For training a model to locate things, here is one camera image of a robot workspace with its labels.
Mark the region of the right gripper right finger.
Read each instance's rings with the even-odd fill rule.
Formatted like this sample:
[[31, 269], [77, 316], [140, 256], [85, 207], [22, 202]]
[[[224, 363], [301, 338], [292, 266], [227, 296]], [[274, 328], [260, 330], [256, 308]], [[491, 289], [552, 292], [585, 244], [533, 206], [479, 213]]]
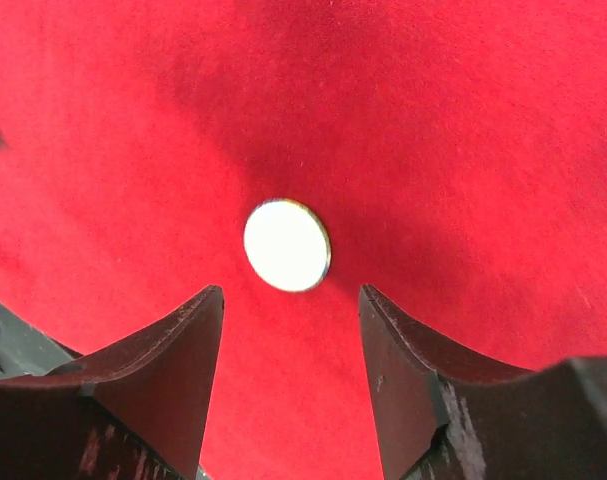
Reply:
[[477, 353], [359, 292], [388, 479], [607, 479], [607, 356], [539, 371]]

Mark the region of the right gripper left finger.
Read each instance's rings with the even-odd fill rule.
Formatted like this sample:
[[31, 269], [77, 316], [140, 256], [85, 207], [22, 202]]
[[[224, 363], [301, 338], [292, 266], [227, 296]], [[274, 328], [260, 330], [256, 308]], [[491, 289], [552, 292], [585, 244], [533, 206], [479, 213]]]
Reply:
[[224, 297], [209, 286], [89, 355], [0, 305], [0, 479], [193, 479]]

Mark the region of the red t-shirt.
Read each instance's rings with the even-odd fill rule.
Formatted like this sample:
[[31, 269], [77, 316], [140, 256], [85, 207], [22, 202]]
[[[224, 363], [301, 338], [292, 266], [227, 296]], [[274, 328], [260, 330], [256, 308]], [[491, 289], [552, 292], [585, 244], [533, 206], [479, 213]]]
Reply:
[[[607, 355], [607, 1], [0, 1], [0, 301], [91, 352], [225, 296], [217, 479], [377, 479], [358, 291], [537, 369]], [[277, 290], [273, 198], [332, 247]]]

